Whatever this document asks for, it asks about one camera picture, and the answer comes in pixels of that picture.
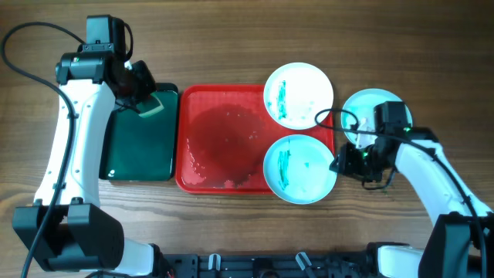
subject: plate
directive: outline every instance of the plate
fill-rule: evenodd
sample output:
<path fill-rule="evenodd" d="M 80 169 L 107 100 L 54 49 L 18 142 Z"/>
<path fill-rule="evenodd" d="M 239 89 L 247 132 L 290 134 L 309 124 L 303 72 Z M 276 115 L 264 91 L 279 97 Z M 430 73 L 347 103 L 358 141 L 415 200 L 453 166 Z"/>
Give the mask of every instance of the plate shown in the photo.
<path fill-rule="evenodd" d="M 289 135 L 266 152 L 264 178 L 281 199 L 297 205 L 314 203 L 334 187 L 337 174 L 330 171 L 333 160 L 331 151 L 317 139 Z"/>
<path fill-rule="evenodd" d="M 401 98 L 393 94 L 392 92 L 382 90 L 382 89 L 365 89 L 354 93 L 347 102 L 343 105 L 344 110 L 349 110 L 357 116 L 360 125 L 363 123 L 368 126 L 366 131 L 375 131 L 374 129 L 374 108 L 386 101 L 402 101 Z M 407 109 L 407 120 L 410 125 L 412 125 L 411 113 L 408 107 Z M 341 127 L 350 129 L 350 125 L 355 124 L 355 119 L 349 114 L 343 113 L 341 115 Z M 348 140 L 356 144 L 357 135 L 345 132 Z"/>
<path fill-rule="evenodd" d="M 307 63 L 289 63 L 275 70 L 264 86 L 264 105 L 284 127 L 314 127 L 316 114 L 333 106 L 333 87 L 327 76 Z"/>

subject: wood grain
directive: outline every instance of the wood grain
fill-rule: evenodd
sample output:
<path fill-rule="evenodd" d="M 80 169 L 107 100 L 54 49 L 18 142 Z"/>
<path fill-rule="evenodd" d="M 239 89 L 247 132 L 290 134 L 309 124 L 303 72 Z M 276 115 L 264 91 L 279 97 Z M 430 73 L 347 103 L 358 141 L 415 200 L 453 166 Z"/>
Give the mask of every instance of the wood grain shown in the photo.
<path fill-rule="evenodd" d="M 263 83 L 277 67 L 306 62 L 336 90 L 335 107 L 358 90 L 395 92 L 418 126 L 430 127 L 469 187 L 494 205 L 494 5 L 444 1 L 108 2 L 4 0 L 0 35 L 45 21 L 84 37 L 88 15 L 111 14 L 132 27 L 134 59 L 181 90 L 196 83 Z M 76 50 L 42 27 L 12 37 L 16 65 L 54 81 L 60 56 Z M 56 127 L 50 89 L 0 65 L 0 277 L 20 273 L 27 250 L 12 231 L 14 207 L 32 202 Z M 337 144 L 345 141 L 337 135 Z M 103 209 L 127 236 L 166 253 L 348 250 L 370 241 L 424 247 L 431 222 L 411 186 L 397 177 L 386 192 L 366 192 L 347 178 L 314 205 L 273 196 L 196 196 L 174 181 L 100 183 Z M 32 277 L 82 276 L 43 273 Z"/>

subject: dark green tray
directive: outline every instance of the dark green tray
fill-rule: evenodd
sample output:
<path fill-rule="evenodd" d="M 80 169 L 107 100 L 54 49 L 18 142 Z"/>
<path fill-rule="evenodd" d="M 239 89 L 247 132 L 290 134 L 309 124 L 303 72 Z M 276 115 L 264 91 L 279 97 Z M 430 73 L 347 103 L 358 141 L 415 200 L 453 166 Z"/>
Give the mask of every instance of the dark green tray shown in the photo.
<path fill-rule="evenodd" d="M 166 181 L 174 173 L 178 90 L 159 83 L 158 91 L 132 110 L 112 112 L 101 154 L 100 178 Z"/>

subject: red tray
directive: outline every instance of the red tray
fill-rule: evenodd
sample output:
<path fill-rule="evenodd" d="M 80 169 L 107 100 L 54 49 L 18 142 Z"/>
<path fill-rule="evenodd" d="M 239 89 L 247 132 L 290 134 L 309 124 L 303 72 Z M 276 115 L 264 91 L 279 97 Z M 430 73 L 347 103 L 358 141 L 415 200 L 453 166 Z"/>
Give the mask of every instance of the red tray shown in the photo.
<path fill-rule="evenodd" d="M 193 194 L 272 194 L 262 173 L 269 147 L 305 134 L 334 153 L 333 131 L 293 131 L 269 116 L 263 85 L 195 85 L 181 96 L 178 123 L 178 186 Z M 333 126 L 333 115 L 324 121 Z"/>

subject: wooden table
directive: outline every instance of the wooden table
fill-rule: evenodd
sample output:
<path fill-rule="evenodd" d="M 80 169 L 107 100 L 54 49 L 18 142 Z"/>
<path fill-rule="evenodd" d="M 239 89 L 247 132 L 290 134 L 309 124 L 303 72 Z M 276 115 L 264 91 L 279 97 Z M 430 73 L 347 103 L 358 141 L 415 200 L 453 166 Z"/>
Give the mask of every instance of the wooden table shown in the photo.
<path fill-rule="evenodd" d="M 156 81 L 180 90 L 196 83 L 264 83 L 277 67 L 306 62 L 335 88 L 335 107 L 379 87 L 405 100 L 430 127 L 469 187 L 494 206 L 494 6 L 465 1 L 85 1 L 4 0 L 0 35 L 44 21 L 85 37 L 88 15 L 111 14 L 132 27 L 133 59 Z M 12 37 L 16 65 L 54 82 L 60 56 L 77 43 L 35 27 Z M 57 96 L 0 65 L 0 277 L 18 276 L 26 248 L 11 227 L 14 207 L 32 202 L 49 159 Z M 346 141 L 338 134 L 337 144 Z M 174 183 L 100 183 L 102 208 L 127 236 L 165 253 L 288 253 L 355 250 L 368 242 L 425 247 L 429 220 L 401 176 L 387 191 L 366 192 L 339 177 L 314 205 L 275 196 L 202 196 Z M 82 276 L 43 273 L 32 277 Z"/>

